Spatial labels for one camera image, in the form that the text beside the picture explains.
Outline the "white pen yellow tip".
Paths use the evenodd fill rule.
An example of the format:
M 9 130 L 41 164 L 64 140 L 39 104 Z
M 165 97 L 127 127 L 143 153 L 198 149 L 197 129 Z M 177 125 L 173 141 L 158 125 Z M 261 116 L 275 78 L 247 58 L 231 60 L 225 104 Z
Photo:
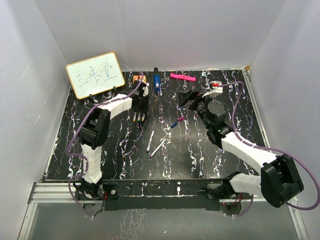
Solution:
M 136 122 L 136 117 L 137 117 L 137 113 L 134 112 L 134 115 L 133 115 L 133 122 Z

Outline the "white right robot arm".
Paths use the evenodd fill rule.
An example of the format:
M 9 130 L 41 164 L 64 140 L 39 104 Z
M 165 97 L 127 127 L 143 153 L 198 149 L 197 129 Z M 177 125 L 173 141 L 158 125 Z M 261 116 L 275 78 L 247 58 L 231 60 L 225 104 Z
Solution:
M 273 207 L 281 207 L 304 190 L 293 158 L 259 149 L 243 137 L 237 136 L 227 123 L 224 104 L 214 100 L 222 92 L 221 87 L 215 87 L 209 92 L 179 91 L 177 98 L 180 107 L 191 101 L 189 110 L 197 112 L 212 144 L 235 155 L 258 173 L 229 175 L 223 180 L 223 194 L 230 199 L 240 193 L 257 195 L 264 197 Z

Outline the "white pen green tip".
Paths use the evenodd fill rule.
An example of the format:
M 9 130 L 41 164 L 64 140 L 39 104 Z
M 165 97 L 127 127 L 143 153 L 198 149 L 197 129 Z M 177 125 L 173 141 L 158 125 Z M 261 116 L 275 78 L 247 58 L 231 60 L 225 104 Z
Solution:
M 138 117 L 137 117 L 137 122 L 140 122 L 141 120 L 141 113 L 139 112 Z

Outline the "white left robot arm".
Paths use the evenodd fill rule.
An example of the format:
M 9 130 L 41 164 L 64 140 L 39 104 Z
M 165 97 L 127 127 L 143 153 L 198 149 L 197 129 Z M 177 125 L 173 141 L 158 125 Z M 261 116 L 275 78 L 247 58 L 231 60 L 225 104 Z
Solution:
M 82 180 L 89 183 L 86 194 L 93 200 L 103 195 L 103 187 L 98 184 L 102 179 L 101 151 L 109 134 L 110 121 L 123 112 L 133 109 L 133 121 L 145 120 L 149 105 L 149 84 L 134 82 L 135 91 L 132 94 L 117 94 L 109 101 L 95 108 L 79 131 L 79 141 L 84 161 Z

